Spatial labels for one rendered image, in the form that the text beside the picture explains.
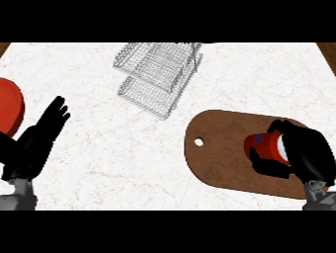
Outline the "red can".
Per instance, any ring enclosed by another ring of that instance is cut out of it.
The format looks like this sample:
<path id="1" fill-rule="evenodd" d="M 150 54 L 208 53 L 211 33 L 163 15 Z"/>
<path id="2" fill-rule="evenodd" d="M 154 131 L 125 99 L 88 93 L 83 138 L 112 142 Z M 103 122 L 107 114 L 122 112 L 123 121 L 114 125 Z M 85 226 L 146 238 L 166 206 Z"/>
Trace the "red can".
<path id="1" fill-rule="evenodd" d="M 249 135 L 245 139 L 246 155 L 250 155 L 250 148 L 256 149 L 264 159 L 273 159 L 284 165 L 289 164 L 282 133 L 279 131 Z"/>

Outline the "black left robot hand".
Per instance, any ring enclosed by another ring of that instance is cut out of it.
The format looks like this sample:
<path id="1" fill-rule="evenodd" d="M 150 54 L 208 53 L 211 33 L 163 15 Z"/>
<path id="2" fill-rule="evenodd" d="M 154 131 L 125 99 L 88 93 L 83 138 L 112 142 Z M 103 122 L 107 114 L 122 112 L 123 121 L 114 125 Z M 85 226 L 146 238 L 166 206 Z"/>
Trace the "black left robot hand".
<path id="1" fill-rule="evenodd" d="M 42 173 L 55 141 L 70 118 L 66 99 L 57 96 L 38 123 L 30 126 L 18 139 L 0 131 L 2 180 L 33 180 Z"/>

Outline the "brown wooden cutting board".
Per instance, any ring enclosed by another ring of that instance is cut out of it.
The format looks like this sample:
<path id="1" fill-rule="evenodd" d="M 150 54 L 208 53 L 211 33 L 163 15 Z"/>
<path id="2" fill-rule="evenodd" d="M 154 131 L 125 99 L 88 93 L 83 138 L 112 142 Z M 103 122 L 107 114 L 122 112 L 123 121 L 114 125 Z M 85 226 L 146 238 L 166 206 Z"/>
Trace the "brown wooden cutting board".
<path id="1" fill-rule="evenodd" d="M 185 162 L 197 179 L 212 187 L 304 200 L 299 178 L 290 175 L 283 179 L 259 174 L 248 158 L 246 138 L 267 133 L 274 120 L 289 121 L 307 128 L 290 118 L 224 110 L 202 112 L 185 130 Z"/>

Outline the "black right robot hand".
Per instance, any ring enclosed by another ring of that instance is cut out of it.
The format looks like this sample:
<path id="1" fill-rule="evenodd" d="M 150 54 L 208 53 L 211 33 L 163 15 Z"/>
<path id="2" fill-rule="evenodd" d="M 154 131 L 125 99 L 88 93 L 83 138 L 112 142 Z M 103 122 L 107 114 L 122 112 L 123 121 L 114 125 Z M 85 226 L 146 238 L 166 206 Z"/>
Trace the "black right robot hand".
<path id="1" fill-rule="evenodd" d="M 336 181 L 336 159 L 323 133 L 290 121 L 274 120 L 268 132 L 282 132 L 282 142 L 289 164 L 261 157 L 250 148 L 250 161 L 255 171 L 267 176 L 289 178 L 293 174 L 302 183 L 323 181 L 327 187 Z"/>

